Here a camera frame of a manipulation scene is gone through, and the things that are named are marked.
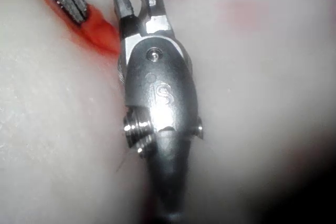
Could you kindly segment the right arm needle driver jaw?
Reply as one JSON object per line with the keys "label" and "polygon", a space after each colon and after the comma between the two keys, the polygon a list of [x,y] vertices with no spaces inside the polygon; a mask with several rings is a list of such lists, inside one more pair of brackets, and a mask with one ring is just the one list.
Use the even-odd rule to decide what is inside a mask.
{"label": "right arm needle driver jaw", "polygon": [[175,46],[182,57],[188,57],[186,49],[176,39],[174,30],[166,13],[164,0],[143,0],[142,21],[144,22],[145,40],[157,42],[163,39],[166,44]]}
{"label": "right arm needle driver jaw", "polygon": [[143,25],[140,18],[135,15],[130,0],[113,1],[114,10],[119,22],[120,58],[122,62],[129,62],[134,47],[141,40]]}

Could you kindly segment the right arm needle driver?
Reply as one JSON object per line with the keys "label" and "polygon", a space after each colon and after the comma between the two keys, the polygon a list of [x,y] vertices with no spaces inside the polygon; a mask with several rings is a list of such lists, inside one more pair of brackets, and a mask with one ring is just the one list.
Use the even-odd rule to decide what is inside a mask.
{"label": "right arm needle driver", "polygon": [[169,37],[128,37],[121,42],[118,72],[124,85],[124,133],[142,158],[164,141],[166,150],[203,138],[192,63],[182,44]]}

